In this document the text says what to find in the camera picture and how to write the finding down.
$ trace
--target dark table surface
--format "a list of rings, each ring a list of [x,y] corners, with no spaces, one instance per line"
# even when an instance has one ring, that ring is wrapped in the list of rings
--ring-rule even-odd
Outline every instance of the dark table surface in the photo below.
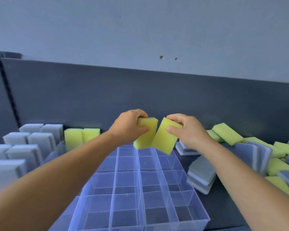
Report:
[[[177,150],[174,151],[187,173],[190,164],[197,159],[198,156],[180,156]],[[211,218],[205,230],[247,225],[218,177],[213,183],[208,195],[201,194],[199,191],[196,192]]]

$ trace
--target right hand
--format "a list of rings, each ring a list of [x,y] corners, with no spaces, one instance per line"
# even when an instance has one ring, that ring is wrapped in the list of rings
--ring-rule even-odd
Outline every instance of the right hand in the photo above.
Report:
[[[208,144],[215,142],[195,117],[177,113],[168,115],[167,118],[183,125],[183,128],[169,126],[167,131],[189,148],[202,152]]]

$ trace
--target white wall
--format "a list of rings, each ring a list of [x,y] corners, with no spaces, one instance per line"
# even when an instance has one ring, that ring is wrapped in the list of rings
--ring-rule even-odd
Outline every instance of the white wall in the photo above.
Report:
[[[289,82],[289,0],[0,0],[0,51]]]

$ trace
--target yellow foam layer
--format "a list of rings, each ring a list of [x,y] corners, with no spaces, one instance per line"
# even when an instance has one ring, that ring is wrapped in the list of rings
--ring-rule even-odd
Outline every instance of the yellow foam layer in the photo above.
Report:
[[[267,174],[269,176],[277,176],[281,170],[289,171],[289,165],[287,165],[285,162],[282,162],[278,158],[270,159],[269,166],[267,168]]]
[[[249,138],[244,138],[243,143],[247,143],[248,141],[253,141],[256,143],[261,143],[262,145],[265,145],[267,147],[270,147],[273,149],[273,153],[272,153],[272,158],[282,158],[286,155],[286,152],[284,150],[281,150],[277,147],[274,147],[272,144],[268,144],[256,137],[249,137]]]
[[[287,195],[289,195],[289,187],[287,184],[281,179],[280,177],[265,177],[270,183],[272,183],[274,186],[281,189],[283,192],[285,192]]]
[[[86,143],[86,142],[90,141],[91,139],[94,139],[95,137],[99,136],[100,134],[101,134],[101,129],[84,128],[82,130],[83,143]]]
[[[280,142],[275,142],[274,143],[274,147],[277,147],[281,150],[284,150],[286,152],[286,154],[289,155],[289,144],[286,143],[280,143]]]
[[[70,128],[64,131],[66,150],[73,150],[83,143],[82,129]]]
[[[233,146],[236,143],[241,143],[244,139],[241,135],[239,135],[225,123],[220,123],[213,126],[212,131],[219,135],[230,146]]]
[[[183,128],[182,125],[176,123],[168,118],[163,118],[158,131],[152,142],[152,147],[155,147],[157,150],[160,150],[168,155],[170,155],[173,150],[174,145],[176,144],[177,137],[170,134],[166,128],[169,126],[175,126],[178,128]]]
[[[214,139],[216,142],[219,142],[219,143],[224,142],[224,140],[221,137],[219,137],[214,131],[208,130],[207,132],[209,136],[211,136],[211,138]]]
[[[156,118],[138,118],[137,125],[147,126],[150,130],[134,141],[134,148],[137,150],[150,148],[158,127],[158,120]]]

